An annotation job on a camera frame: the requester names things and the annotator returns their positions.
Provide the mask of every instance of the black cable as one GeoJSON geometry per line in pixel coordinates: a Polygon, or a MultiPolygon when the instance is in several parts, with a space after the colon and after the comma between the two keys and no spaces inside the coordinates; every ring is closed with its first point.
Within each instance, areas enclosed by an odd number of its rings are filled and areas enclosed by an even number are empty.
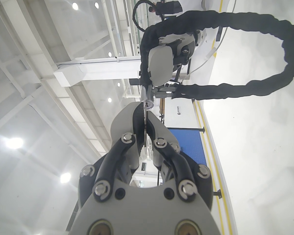
{"type": "Polygon", "coordinates": [[[157,8],[157,6],[155,6],[151,1],[148,1],[148,0],[139,0],[139,1],[135,4],[135,6],[134,6],[134,9],[133,9],[133,15],[132,15],[132,20],[133,20],[135,26],[136,26],[140,31],[145,32],[145,29],[141,28],[141,27],[138,25],[138,23],[137,23],[137,21],[136,21],[136,19],[135,19],[136,10],[137,10],[138,6],[141,5],[142,3],[147,3],[147,4],[149,4],[151,7],[153,7],[154,10],[160,15],[160,18],[161,18],[162,21],[164,21],[165,18],[164,18],[164,16],[160,13],[160,11],[159,11],[159,9],[157,8]]]}
{"type": "Polygon", "coordinates": [[[148,27],[141,44],[141,85],[152,85],[148,75],[148,53],[159,45],[159,38],[170,34],[182,35],[194,29],[230,27],[243,31],[271,34],[283,40],[284,60],[287,63],[283,72],[263,80],[252,80],[246,85],[230,85],[222,83],[215,85],[175,85],[176,91],[172,98],[190,98],[196,100],[221,99],[228,97],[266,96],[287,86],[294,77],[294,25],[287,20],[278,20],[270,14],[253,12],[222,12],[216,11],[186,11],[182,15],[159,22],[148,27]]]}

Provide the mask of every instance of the metal bolt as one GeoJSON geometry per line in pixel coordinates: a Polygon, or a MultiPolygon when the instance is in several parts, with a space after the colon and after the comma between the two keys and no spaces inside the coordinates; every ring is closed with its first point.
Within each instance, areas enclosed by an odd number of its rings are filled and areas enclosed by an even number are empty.
{"type": "Polygon", "coordinates": [[[132,142],[132,133],[127,132],[121,136],[121,140],[123,143],[131,143],[132,142]]]}
{"type": "Polygon", "coordinates": [[[163,138],[159,138],[156,144],[160,146],[164,146],[166,144],[166,141],[163,138]]]}
{"type": "Polygon", "coordinates": [[[103,184],[99,184],[95,188],[95,194],[97,196],[102,196],[106,192],[106,186],[103,184]]]}
{"type": "Polygon", "coordinates": [[[93,174],[95,173],[95,168],[93,165],[87,165],[85,166],[82,170],[81,170],[81,174],[80,177],[84,177],[84,176],[93,176],[93,174]]]}
{"type": "Polygon", "coordinates": [[[191,184],[186,184],[185,186],[183,186],[183,192],[187,196],[191,196],[192,194],[194,194],[193,186],[191,184]]]}
{"type": "Polygon", "coordinates": [[[130,139],[132,138],[132,136],[129,133],[126,133],[123,137],[123,139],[128,142],[130,139]]]}
{"type": "Polygon", "coordinates": [[[198,193],[194,182],[187,179],[184,179],[179,183],[178,191],[180,196],[184,199],[187,199],[188,196],[192,196],[193,194],[198,193]]]}
{"type": "Polygon", "coordinates": [[[199,164],[199,172],[197,173],[197,175],[201,178],[209,178],[210,177],[210,170],[207,166],[203,165],[203,164],[199,164]]]}
{"type": "Polygon", "coordinates": [[[170,144],[171,146],[172,146],[172,148],[176,151],[176,152],[180,152],[180,150],[181,150],[181,148],[180,148],[180,146],[178,145],[178,144],[176,144],[176,143],[171,143],[170,144]]]}

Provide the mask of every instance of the metal bracket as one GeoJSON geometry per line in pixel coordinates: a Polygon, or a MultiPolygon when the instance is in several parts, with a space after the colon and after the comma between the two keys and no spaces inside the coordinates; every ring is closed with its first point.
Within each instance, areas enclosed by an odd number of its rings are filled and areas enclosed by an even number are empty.
{"type": "Polygon", "coordinates": [[[219,199],[221,199],[222,198],[222,193],[221,193],[221,189],[219,189],[217,192],[213,192],[213,195],[215,196],[215,197],[219,197],[219,199]]]}

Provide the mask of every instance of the glass railing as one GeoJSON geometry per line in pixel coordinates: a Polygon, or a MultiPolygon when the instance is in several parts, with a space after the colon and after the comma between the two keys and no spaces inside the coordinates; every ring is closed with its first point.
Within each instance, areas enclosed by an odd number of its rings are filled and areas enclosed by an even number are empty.
{"type": "MultiPolygon", "coordinates": [[[[132,0],[132,5],[133,8],[135,6],[135,4],[138,2],[139,0],[132,0]]],[[[146,29],[149,26],[149,20],[148,20],[148,5],[146,3],[140,5],[137,10],[136,10],[136,14],[135,14],[135,19],[137,21],[137,23],[143,28],[146,29]]],[[[136,34],[136,38],[137,41],[140,44],[141,41],[141,37],[143,36],[143,33],[138,30],[135,27],[135,34],[136,34]]]]}

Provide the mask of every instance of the perforated blue board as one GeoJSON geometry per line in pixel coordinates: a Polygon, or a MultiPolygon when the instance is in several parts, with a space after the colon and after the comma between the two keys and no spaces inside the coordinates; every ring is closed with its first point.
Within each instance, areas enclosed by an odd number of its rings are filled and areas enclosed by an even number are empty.
{"type": "Polygon", "coordinates": [[[170,128],[169,130],[176,137],[181,150],[183,150],[185,154],[195,160],[197,164],[207,165],[202,140],[198,130],[170,128]]]}

